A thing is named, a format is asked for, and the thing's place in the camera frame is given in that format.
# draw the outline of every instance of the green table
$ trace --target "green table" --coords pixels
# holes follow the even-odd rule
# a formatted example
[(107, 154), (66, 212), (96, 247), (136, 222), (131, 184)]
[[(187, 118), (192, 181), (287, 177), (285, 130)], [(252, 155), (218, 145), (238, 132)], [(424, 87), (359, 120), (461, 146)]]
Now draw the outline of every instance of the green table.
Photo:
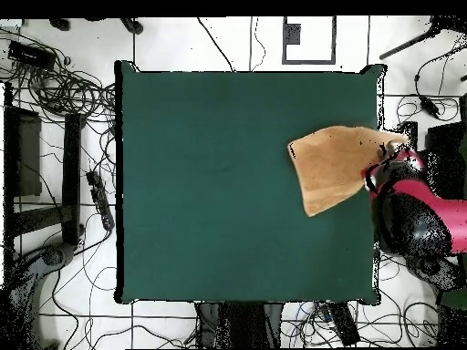
[(375, 303), (368, 193), (308, 218), (286, 150), (325, 127), (377, 127), (384, 67), (362, 72), (151, 73), (118, 63), (121, 301)]

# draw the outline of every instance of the tan cloth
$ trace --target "tan cloth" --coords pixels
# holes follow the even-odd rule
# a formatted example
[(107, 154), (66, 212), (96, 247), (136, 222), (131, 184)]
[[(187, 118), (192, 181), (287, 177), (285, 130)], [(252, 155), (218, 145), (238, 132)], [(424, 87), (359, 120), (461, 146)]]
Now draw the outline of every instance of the tan cloth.
[(361, 171), (379, 161), (383, 145), (406, 143), (400, 134), (333, 126), (288, 144), (308, 216), (334, 207), (363, 187)]

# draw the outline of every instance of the black cable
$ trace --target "black cable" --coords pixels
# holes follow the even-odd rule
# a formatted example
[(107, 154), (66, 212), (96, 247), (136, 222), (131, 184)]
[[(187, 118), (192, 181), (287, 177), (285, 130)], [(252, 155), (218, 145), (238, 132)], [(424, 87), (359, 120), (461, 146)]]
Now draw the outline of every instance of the black cable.
[[(457, 46), (457, 44), (461, 41), (461, 39), (462, 39), (463, 37), (465, 37), (465, 35), (460, 35), (460, 36), (456, 39), (456, 41), (454, 42), (454, 45), (452, 46), (452, 49), (451, 49), (451, 50), (453, 50), (453, 49)], [(440, 95), (440, 93), (441, 93), (442, 82), (444, 81), (444, 70), (446, 69), (446, 65), (448, 64), (448, 60), (449, 60), (449, 57), (450, 57), (450, 56), (451, 56), (451, 55), (446, 56), (446, 60), (444, 61), (444, 66), (442, 67), (441, 82), (440, 82), (440, 88), (438, 89), (438, 95)]]
[(77, 323), (77, 326), (75, 327), (75, 330), (73, 331), (73, 333), (71, 334), (71, 336), (68, 338), (67, 342), (65, 343), (65, 346), (63, 346), (63, 350), (66, 350), (67, 349), (67, 346), (69, 344), (69, 342), (71, 341), (71, 339), (73, 338), (73, 336), (75, 335), (75, 333), (77, 332), (78, 330), (78, 327), (79, 327), (79, 320), (77, 319), (77, 317), (75, 315), (73, 315), (71, 312), (69, 312), (68, 310), (64, 309), (62, 306), (60, 306), (58, 303), (57, 303), (57, 300), (55, 299), (55, 291), (58, 287), (58, 282), (60, 282), (60, 272), (61, 270), (58, 270), (58, 277), (57, 277), (57, 281), (55, 282), (55, 286), (54, 286), (54, 289), (52, 290), (52, 300), (54, 301), (54, 304), (55, 306), (60, 309), (63, 313), (65, 314), (68, 314), (69, 316), (73, 317)]
[[(406, 332), (406, 335), (407, 337), (409, 338), (409, 341), (410, 341), (410, 344), (413, 346), (413, 347), (417, 347), (413, 340), (411, 339), (411, 337), (413, 336), (410, 332), (409, 332), (409, 324), (407, 324), (407, 312), (409, 311), (409, 309), (413, 306), (416, 306), (416, 305), (423, 305), (423, 306), (427, 306), (429, 307), (431, 310), (433, 310), (436, 314), (438, 313), (438, 311), (431, 305), (431, 304), (427, 304), (426, 302), (414, 302), (413, 304), (409, 304), (405, 309), (404, 309), (404, 313), (402, 315), (402, 319), (404, 321), (404, 328), (405, 328), (405, 332)], [(423, 324), (424, 324), (424, 327), (426, 328), (426, 325), (425, 323), (428, 323), (428, 321), (423, 321)], [(424, 332), (422, 331), (421, 329), (419, 329), (417, 326), (415, 326), (415, 328), (417, 329), (417, 331), (421, 331), (423, 332), (424, 334), (428, 335), (429, 337), (431, 338), (434, 338), (432, 335), (428, 334), (427, 332)]]
[(263, 57), (261, 58), (261, 62), (258, 63), (257, 65), (255, 65), (253, 67), (253, 70), (252, 71), (255, 71), (257, 67), (261, 66), (263, 64), (263, 61), (265, 60), (265, 56), (266, 56), (266, 49), (265, 49), (265, 46), (263, 46), (263, 43), (261, 43), (258, 39), (258, 36), (256, 35), (256, 30), (258, 29), (258, 22), (259, 22), (259, 16), (256, 18), (256, 26), (254, 27), (254, 38), (256, 39), (256, 42), (258, 42), (261, 47), (263, 48)]
[(135, 324), (134, 326), (129, 327), (128, 329), (122, 330), (122, 331), (117, 332), (117, 333), (106, 333), (104, 335), (101, 335), (99, 337), (99, 339), (96, 341), (96, 343), (92, 346), (91, 350), (96, 350), (96, 346), (98, 345), (99, 341), (102, 338), (108, 337), (108, 336), (113, 336), (113, 335), (122, 335), (124, 333), (129, 332), (132, 329), (135, 329), (135, 328), (143, 329), (145, 332), (149, 333), (152, 336), (155, 336), (156, 338), (159, 338), (159, 339), (162, 339), (162, 340), (166, 341), (168, 344), (171, 344), (173, 347), (178, 347), (180, 349), (188, 349), (188, 347), (183, 346), (183, 342), (180, 341), (179, 339), (169, 339), (169, 338), (166, 338), (166, 337), (164, 337), (162, 335), (157, 335), (156, 333), (153, 333), (151, 330), (149, 330), (147, 327), (145, 327), (145, 326), (143, 326), (141, 324)]
[[(420, 106), (423, 110), (425, 110), (428, 114), (430, 114), (432, 117), (436, 118), (437, 120), (440, 120), (440, 121), (443, 121), (443, 122), (447, 122), (447, 121), (450, 121), (454, 118), (457, 117), (458, 113), (459, 113), (459, 104), (457, 103), (457, 101), (453, 98), (443, 98), (443, 99), (439, 99), (438, 100), (438, 103), (441, 103), (443, 105), (443, 100), (451, 100), (454, 102), (455, 106), (456, 106), (456, 113), (453, 117), (449, 118), (449, 119), (445, 119), (445, 118), (440, 118), (440, 113), (439, 113), (439, 109), (438, 107), (436, 106), (435, 102), (426, 97), (426, 96), (423, 96), (420, 91), (419, 91), (419, 81), (420, 81), (420, 72), (422, 71), (422, 69), (427, 66), (429, 63), (431, 62), (434, 62), (436, 60), (439, 60), (443, 57), (446, 57), (447, 59), (449, 59), (450, 56), (452, 56), (453, 54), (455, 54), (456, 52), (459, 52), (461, 50), (463, 50), (464, 48), (467, 47), (467, 44), (465, 45), (461, 45), (457, 48), (453, 48), (451, 49), (450, 51), (448, 51), (447, 53), (445, 54), (442, 54), (438, 57), (435, 57), (433, 59), (430, 59), (428, 60), (427, 62), (425, 62), (423, 65), (421, 65), (421, 67), (419, 68), (419, 71), (417, 72), (417, 74), (415, 75), (415, 78), (414, 78), (414, 82), (415, 82), (415, 91), (417, 92), (417, 96), (419, 97), (420, 99)], [(443, 70), (442, 70), (442, 74), (441, 74), (441, 84), (440, 84), (440, 89), (439, 89), (439, 94), (441, 92), (441, 86), (442, 86), (442, 81), (444, 79), (444, 69), (446, 68), (446, 63), (443, 67)]]
[(196, 19), (198, 20), (198, 23), (202, 26), (202, 28), (204, 28), (204, 31), (207, 32), (207, 34), (209, 35), (209, 38), (211, 38), (211, 40), (213, 41), (214, 45), (217, 47), (217, 49), (219, 50), (219, 52), (223, 55), (223, 58), (225, 59), (225, 61), (227, 62), (227, 64), (229, 65), (229, 68), (232, 72), (235, 71), (234, 67), (232, 66), (232, 64), (230, 63), (230, 60), (227, 58), (227, 56), (225, 55), (225, 53), (222, 51), (222, 49), (219, 47), (219, 45), (217, 44), (217, 42), (214, 40), (213, 36), (211, 35), (211, 32), (209, 32), (209, 30), (206, 28), (206, 26), (204, 25), (204, 23), (201, 21), (201, 19), (199, 17), (196, 17)]

